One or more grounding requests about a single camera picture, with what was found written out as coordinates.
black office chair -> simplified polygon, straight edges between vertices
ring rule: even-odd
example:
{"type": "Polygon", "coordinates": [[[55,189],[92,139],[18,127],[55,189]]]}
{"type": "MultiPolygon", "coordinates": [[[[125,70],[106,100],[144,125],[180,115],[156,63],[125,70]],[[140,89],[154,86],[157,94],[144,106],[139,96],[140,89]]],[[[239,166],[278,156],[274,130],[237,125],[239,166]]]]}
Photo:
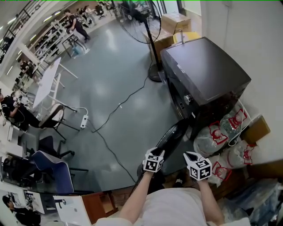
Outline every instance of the black office chair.
{"type": "Polygon", "coordinates": [[[63,122],[65,109],[66,106],[63,106],[61,104],[53,105],[51,113],[49,115],[46,115],[39,123],[40,128],[53,128],[64,139],[63,143],[66,141],[66,138],[58,132],[59,125],[63,124],[74,130],[80,131],[79,129],[67,125],[63,122]]]}
{"type": "Polygon", "coordinates": [[[95,12],[96,12],[96,15],[100,16],[98,19],[101,19],[101,18],[103,18],[103,17],[106,17],[106,15],[103,15],[103,14],[104,14],[104,11],[103,11],[101,5],[97,5],[97,6],[96,6],[95,12]]]}
{"type": "Polygon", "coordinates": [[[56,158],[62,158],[65,155],[71,154],[72,156],[75,155],[74,151],[66,151],[64,153],[61,154],[61,146],[62,146],[62,140],[60,140],[59,142],[59,146],[57,151],[54,149],[54,143],[53,143],[53,137],[52,136],[47,136],[43,139],[39,139],[39,134],[37,134],[35,136],[35,150],[33,148],[28,149],[27,148],[27,143],[24,143],[24,147],[23,147],[23,151],[25,153],[25,155],[27,155],[27,153],[30,153],[31,157],[35,152],[37,151],[43,151],[49,155],[52,155],[56,158]]]}

white shirt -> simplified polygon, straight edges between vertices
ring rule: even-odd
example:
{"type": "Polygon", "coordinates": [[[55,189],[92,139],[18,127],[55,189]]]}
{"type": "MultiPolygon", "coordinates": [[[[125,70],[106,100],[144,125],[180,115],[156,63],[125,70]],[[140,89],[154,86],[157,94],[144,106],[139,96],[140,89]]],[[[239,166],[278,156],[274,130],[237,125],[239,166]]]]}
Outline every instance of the white shirt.
{"type": "MultiPolygon", "coordinates": [[[[194,188],[168,188],[146,197],[140,215],[143,226],[215,226],[206,222],[200,191],[194,188]]],[[[249,219],[227,223],[225,226],[249,226],[249,219]]],[[[122,218],[102,218],[96,226],[133,226],[122,218]]]]}

chair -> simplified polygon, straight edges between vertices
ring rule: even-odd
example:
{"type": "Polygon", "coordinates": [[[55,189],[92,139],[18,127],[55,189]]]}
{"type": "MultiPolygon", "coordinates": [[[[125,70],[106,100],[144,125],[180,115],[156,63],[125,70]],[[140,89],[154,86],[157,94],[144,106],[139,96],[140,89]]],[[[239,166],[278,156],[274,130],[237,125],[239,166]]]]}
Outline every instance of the chair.
{"type": "Polygon", "coordinates": [[[66,141],[66,138],[58,132],[59,125],[63,124],[68,126],[74,130],[80,131],[77,128],[74,128],[70,125],[63,123],[64,121],[64,111],[67,106],[63,106],[61,104],[54,104],[51,109],[51,113],[46,115],[41,122],[39,123],[40,128],[53,128],[63,139],[66,141]]]}
{"type": "Polygon", "coordinates": [[[103,14],[104,14],[104,11],[103,11],[101,5],[97,5],[97,6],[96,6],[95,12],[96,12],[96,15],[100,16],[98,19],[101,19],[101,18],[103,18],[103,17],[106,17],[106,15],[103,15],[103,14]]]}
{"type": "Polygon", "coordinates": [[[74,190],[70,170],[86,171],[87,169],[69,168],[68,164],[52,155],[37,151],[32,155],[32,160],[39,170],[52,169],[53,177],[56,183],[56,190],[58,194],[71,194],[71,193],[93,193],[93,191],[74,190]]]}
{"type": "Polygon", "coordinates": [[[30,156],[33,155],[36,151],[41,150],[47,154],[50,154],[56,158],[62,158],[67,154],[75,155],[74,151],[66,151],[61,154],[61,146],[62,146],[63,140],[60,140],[59,146],[57,151],[54,149],[54,143],[53,143],[53,137],[52,136],[47,136],[43,139],[39,139],[39,134],[35,136],[35,145],[34,148],[28,149],[27,148],[27,143],[24,143],[23,151],[24,154],[27,155],[27,153],[30,153],[30,156]]]}

cable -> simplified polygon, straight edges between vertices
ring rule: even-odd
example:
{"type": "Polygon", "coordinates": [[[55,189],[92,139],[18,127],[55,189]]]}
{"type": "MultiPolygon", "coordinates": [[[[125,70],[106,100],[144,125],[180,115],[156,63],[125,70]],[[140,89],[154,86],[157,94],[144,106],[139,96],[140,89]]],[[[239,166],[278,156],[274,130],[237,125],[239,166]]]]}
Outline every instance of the cable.
{"type": "MultiPolygon", "coordinates": [[[[97,132],[97,133],[99,134],[99,136],[103,139],[106,148],[114,155],[114,157],[115,157],[117,163],[129,174],[130,178],[131,178],[131,179],[133,180],[133,182],[135,183],[134,188],[137,186],[137,184],[139,183],[139,180],[141,180],[141,178],[139,178],[137,181],[134,180],[134,178],[133,178],[132,175],[129,173],[129,171],[128,171],[128,170],[123,166],[123,164],[120,162],[120,160],[118,159],[117,155],[110,149],[110,147],[108,146],[108,144],[107,144],[105,138],[104,138],[98,131],[99,131],[103,126],[106,125],[106,123],[109,121],[111,115],[119,108],[119,106],[121,106],[122,104],[124,104],[127,100],[129,100],[129,98],[130,98],[132,95],[134,95],[135,93],[137,93],[138,91],[140,91],[141,89],[143,89],[143,88],[145,87],[145,82],[146,82],[146,80],[147,80],[148,77],[149,77],[149,71],[150,71],[150,69],[151,69],[151,67],[152,67],[152,63],[153,63],[151,54],[150,54],[150,59],[151,59],[151,62],[150,62],[149,69],[148,69],[148,71],[147,71],[147,77],[146,77],[145,80],[144,80],[143,86],[142,86],[141,88],[137,89],[135,92],[131,93],[131,94],[127,97],[127,99],[126,99],[125,101],[123,101],[122,103],[118,104],[118,106],[114,109],[114,111],[112,111],[112,112],[109,114],[109,116],[108,116],[108,118],[107,118],[107,120],[106,120],[105,123],[103,123],[98,129],[96,129],[95,126],[94,126],[94,124],[93,124],[89,119],[87,119],[87,120],[92,124],[92,126],[93,126],[93,128],[94,128],[94,131],[91,130],[91,132],[92,132],[92,133],[97,132]]],[[[87,111],[87,114],[86,114],[86,115],[88,115],[88,110],[87,110],[86,108],[84,108],[84,107],[79,107],[79,108],[75,108],[75,109],[85,109],[85,110],[87,111]]]]}
{"type": "Polygon", "coordinates": [[[233,147],[233,146],[235,146],[235,145],[238,143],[239,136],[241,135],[242,131],[243,131],[244,129],[246,129],[246,128],[248,127],[248,125],[249,125],[249,124],[251,123],[251,121],[252,121],[252,120],[250,119],[250,122],[245,126],[244,129],[242,129],[242,127],[243,127],[243,121],[244,121],[244,114],[245,114],[245,108],[244,108],[244,93],[242,94],[242,96],[243,96],[243,98],[242,98],[241,104],[242,104],[242,107],[243,107],[243,115],[242,115],[242,122],[241,122],[241,130],[240,130],[240,132],[239,132],[237,135],[235,135],[235,136],[229,141],[228,145],[229,145],[230,147],[233,147]],[[236,142],[235,142],[233,145],[230,145],[230,142],[231,142],[232,140],[234,140],[236,137],[237,137],[236,142]]]}
{"type": "Polygon", "coordinates": [[[76,107],[70,107],[70,108],[74,108],[74,109],[85,109],[85,110],[87,111],[87,114],[86,114],[86,115],[88,115],[88,110],[87,110],[86,108],[83,108],[83,107],[78,107],[78,108],[76,108],[76,107]]]}
{"type": "Polygon", "coordinates": [[[89,119],[87,119],[87,120],[91,123],[91,125],[92,125],[93,128],[95,129],[94,132],[97,132],[97,133],[99,134],[99,136],[103,139],[106,148],[114,155],[114,157],[115,157],[117,163],[129,174],[129,176],[130,176],[130,178],[133,180],[133,182],[136,183],[136,181],[134,180],[134,178],[132,177],[132,175],[129,173],[129,171],[128,171],[128,170],[123,166],[123,164],[120,162],[120,160],[118,159],[117,155],[110,149],[110,147],[108,146],[108,144],[107,144],[105,138],[100,134],[100,132],[98,132],[98,131],[96,130],[94,124],[93,124],[89,119]]]}
{"type": "Polygon", "coordinates": [[[109,121],[111,115],[112,115],[122,104],[124,104],[127,100],[129,100],[129,98],[130,98],[132,95],[134,95],[135,93],[137,93],[138,91],[140,91],[141,89],[143,89],[143,88],[145,87],[145,82],[146,82],[146,80],[147,80],[148,77],[149,77],[149,71],[150,71],[150,69],[151,69],[151,67],[152,67],[152,63],[153,63],[151,54],[150,54],[150,59],[151,59],[151,63],[150,63],[150,65],[149,65],[149,69],[148,69],[148,71],[147,71],[147,77],[146,77],[145,80],[144,80],[143,86],[142,86],[141,88],[137,89],[135,92],[131,93],[131,94],[127,97],[127,99],[126,99],[125,101],[123,101],[122,103],[118,104],[118,106],[115,108],[115,110],[112,111],[112,112],[109,114],[109,116],[108,116],[106,122],[104,122],[104,123],[102,124],[102,126],[100,126],[97,130],[93,131],[93,133],[99,131],[103,126],[105,126],[106,123],[109,121]]]}

person standing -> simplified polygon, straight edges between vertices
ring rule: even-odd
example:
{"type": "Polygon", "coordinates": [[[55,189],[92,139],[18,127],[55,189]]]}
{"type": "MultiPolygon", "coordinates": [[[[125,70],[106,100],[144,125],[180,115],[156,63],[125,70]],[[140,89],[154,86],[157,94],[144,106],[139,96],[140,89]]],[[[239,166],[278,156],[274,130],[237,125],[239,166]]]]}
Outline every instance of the person standing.
{"type": "Polygon", "coordinates": [[[94,9],[90,9],[90,7],[87,5],[87,6],[84,7],[84,11],[92,19],[93,24],[96,25],[96,19],[95,19],[95,16],[94,16],[94,9]]]}
{"type": "Polygon", "coordinates": [[[90,36],[87,34],[87,32],[83,29],[80,22],[77,21],[75,15],[71,14],[69,9],[65,10],[65,15],[69,18],[71,27],[71,30],[76,29],[77,32],[79,32],[81,35],[84,36],[84,41],[90,40],[90,36]]]}

